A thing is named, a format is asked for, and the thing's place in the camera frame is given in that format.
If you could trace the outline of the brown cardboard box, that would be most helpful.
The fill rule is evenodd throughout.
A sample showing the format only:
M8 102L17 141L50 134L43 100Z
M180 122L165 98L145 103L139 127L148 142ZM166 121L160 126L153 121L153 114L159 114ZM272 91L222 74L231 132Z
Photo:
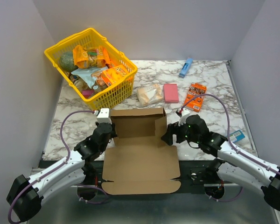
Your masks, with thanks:
M167 194L181 182L176 146L161 137L167 130L164 108L112 110L117 137L105 150L101 184L110 195Z

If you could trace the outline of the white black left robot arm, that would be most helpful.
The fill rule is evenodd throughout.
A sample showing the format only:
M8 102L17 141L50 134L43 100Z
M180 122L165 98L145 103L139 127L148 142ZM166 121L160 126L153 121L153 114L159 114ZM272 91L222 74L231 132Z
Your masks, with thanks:
M91 136L79 142L69 155L60 161L29 177L16 177L7 195L10 205L9 222L13 222L12 212L17 215L20 223L26 222L34 217L55 193L76 184L90 184L95 174L91 162L106 150L108 143L116 136L114 124L100 123Z

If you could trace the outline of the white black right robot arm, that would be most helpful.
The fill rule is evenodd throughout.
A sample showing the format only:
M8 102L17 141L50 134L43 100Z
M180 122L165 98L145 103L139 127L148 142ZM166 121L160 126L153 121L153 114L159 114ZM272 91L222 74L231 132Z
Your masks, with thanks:
M169 146L176 142L198 144L206 154L215 157L214 166L205 171L206 179L232 182L260 193L265 202L280 211L280 166L267 162L218 133L211 132L199 115L184 115L178 122L169 124L161 139Z

